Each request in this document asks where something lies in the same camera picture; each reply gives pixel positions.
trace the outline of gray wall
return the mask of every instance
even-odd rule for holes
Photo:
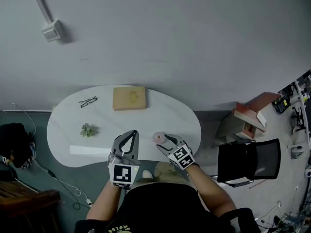
[[[101,84],[140,84],[193,110],[277,92],[311,63],[311,0],[0,0],[0,109],[50,110]]]

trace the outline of black cloth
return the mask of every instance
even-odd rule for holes
[[[0,155],[7,159],[13,155],[15,167],[21,167],[32,156],[29,143],[29,136],[21,123],[0,126]]]
[[[92,229],[96,233],[260,233],[250,209],[234,210],[218,218],[204,209],[196,190],[173,183],[137,187],[124,197],[113,220],[81,220],[74,232]]]

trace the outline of brown box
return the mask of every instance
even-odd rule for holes
[[[114,88],[112,108],[115,111],[146,109],[145,87],[131,86]]]

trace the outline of eyeglasses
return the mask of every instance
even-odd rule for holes
[[[80,104],[80,107],[81,107],[81,108],[86,107],[87,105],[89,105],[90,103],[95,102],[96,100],[97,100],[97,97],[94,96],[94,97],[92,97],[92,98],[90,98],[90,99],[87,99],[87,100],[84,100],[84,101],[80,101],[80,102],[79,102],[79,103],[81,103],[81,104]]]

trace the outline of floor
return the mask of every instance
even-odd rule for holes
[[[307,186],[308,180],[304,177],[304,169],[310,153],[306,148],[299,159],[291,160],[291,153],[287,146],[292,144],[293,141],[304,140],[305,134],[299,132],[294,137],[291,135],[289,125],[290,109],[282,115],[277,115],[272,106],[269,105],[262,110],[262,114],[268,121],[268,130],[266,135],[259,138],[258,141],[278,138],[281,143],[282,158],[278,178],[265,181],[253,188],[251,186],[260,181],[239,188],[225,186],[224,189],[232,197],[237,207],[249,207],[253,210],[255,217],[259,218],[269,212],[277,201],[280,201],[282,203],[281,208],[274,208],[263,218],[267,223],[262,225],[268,227],[268,223],[272,223],[274,215],[282,217],[284,213],[290,211],[292,211],[293,215],[298,210]],[[82,189],[92,201],[95,201],[108,180],[106,163],[96,163],[79,168],[66,167],[58,163],[49,150],[46,138],[46,128],[50,114],[29,113],[29,115],[37,126],[35,143],[37,158],[41,164],[52,170],[60,180]],[[214,136],[219,124],[218,121],[214,121],[217,115],[213,113],[213,116],[209,116],[210,114],[204,112],[197,115],[201,122],[203,137],[195,159],[207,174],[216,174],[218,150],[211,146],[214,144]],[[26,131],[33,132],[31,121],[23,113],[0,113],[0,124],[12,122],[23,123]],[[141,177],[144,169],[153,172],[156,164],[157,162],[143,161],[137,177]],[[75,222],[85,218],[88,209],[85,207],[81,207],[80,210],[73,209],[72,204],[75,200],[69,192],[58,181],[37,166],[33,165],[28,171],[17,170],[17,174],[22,181],[39,190],[56,189],[61,192],[62,200],[59,205],[59,217],[64,232],[73,232]],[[79,196],[78,200],[81,204],[86,204],[84,195]]]

